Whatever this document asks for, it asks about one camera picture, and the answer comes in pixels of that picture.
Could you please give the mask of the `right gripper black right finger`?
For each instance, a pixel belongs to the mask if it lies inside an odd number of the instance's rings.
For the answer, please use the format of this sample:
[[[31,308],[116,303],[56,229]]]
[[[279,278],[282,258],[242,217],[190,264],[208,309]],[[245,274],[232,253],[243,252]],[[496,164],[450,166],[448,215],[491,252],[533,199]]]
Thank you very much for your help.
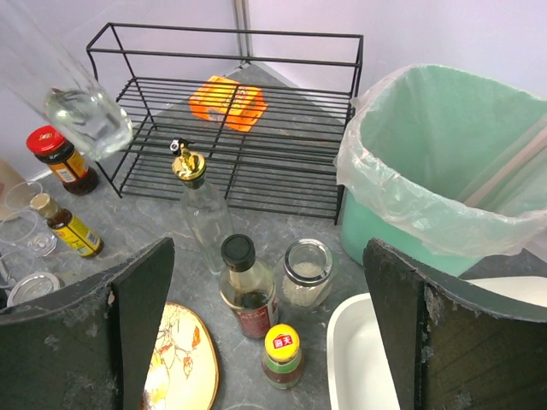
[[[544,409],[546,309],[378,239],[362,263],[402,409]]]

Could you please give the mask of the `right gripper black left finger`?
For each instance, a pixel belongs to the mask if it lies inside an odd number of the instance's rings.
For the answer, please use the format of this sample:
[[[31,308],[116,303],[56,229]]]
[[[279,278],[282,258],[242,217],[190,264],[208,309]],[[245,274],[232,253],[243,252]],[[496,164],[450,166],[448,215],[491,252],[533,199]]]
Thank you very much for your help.
[[[164,237],[1,312],[3,409],[138,409],[174,270]]]

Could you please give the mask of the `wide glass jar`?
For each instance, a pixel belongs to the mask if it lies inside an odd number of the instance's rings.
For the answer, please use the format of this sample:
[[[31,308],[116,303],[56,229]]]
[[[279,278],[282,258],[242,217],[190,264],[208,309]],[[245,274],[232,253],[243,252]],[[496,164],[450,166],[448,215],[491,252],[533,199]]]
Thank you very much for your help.
[[[60,279],[50,272],[35,272],[20,280],[9,292],[9,308],[58,291]]]

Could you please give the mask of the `small yellow label bottle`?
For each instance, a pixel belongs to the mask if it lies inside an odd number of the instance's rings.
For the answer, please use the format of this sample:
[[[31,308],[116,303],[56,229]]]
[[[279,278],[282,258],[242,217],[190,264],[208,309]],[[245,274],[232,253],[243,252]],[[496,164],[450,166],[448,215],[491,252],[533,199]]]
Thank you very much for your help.
[[[91,258],[103,250],[103,240],[49,194],[34,196],[30,208],[37,211],[46,220],[47,226],[80,257]]]

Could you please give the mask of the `dark soy sauce bottle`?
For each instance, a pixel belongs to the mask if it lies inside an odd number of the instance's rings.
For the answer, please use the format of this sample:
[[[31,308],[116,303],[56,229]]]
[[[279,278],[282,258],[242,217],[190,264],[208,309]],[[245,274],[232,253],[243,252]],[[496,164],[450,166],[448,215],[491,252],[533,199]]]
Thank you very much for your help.
[[[221,297],[246,337],[263,338],[279,322],[279,300],[272,268],[258,259],[250,237],[232,234],[221,245],[227,269],[219,279]]]

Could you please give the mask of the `yellow cap chili sauce bottle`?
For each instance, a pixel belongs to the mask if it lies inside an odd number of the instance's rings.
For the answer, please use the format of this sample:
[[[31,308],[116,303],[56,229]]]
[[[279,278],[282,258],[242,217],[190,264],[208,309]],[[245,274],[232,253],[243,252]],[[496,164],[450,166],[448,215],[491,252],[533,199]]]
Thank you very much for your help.
[[[278,390],[294,387],[303,375],[305,363],[296,330],[287,324],[273,326],[264,338],[262,370]]]

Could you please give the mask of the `glass oil bottle gold spout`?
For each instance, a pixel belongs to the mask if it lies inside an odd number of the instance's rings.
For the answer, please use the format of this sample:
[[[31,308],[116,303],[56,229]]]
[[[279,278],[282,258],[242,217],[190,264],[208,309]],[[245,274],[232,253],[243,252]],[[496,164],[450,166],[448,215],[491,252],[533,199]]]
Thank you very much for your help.
[[[221,245],[234,233],[227,202],[207,179],[207,162],[201,153],[190,150],[183,138],[173,140],[169,148],[174,155],[172,171],[184,186],[181,202],[187,225],[206,267],[217,276],[226,267]]]

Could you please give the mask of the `red lid sauce jar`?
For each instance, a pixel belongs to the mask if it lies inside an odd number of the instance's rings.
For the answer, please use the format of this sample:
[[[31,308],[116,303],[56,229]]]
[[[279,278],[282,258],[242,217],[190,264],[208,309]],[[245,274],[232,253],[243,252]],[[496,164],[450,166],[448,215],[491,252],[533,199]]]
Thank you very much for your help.
[[[97,172],[53,126],[42,126],[26,139],[27,148],[62,182],[66,191],[76,196],[93,192],[99,185]]]

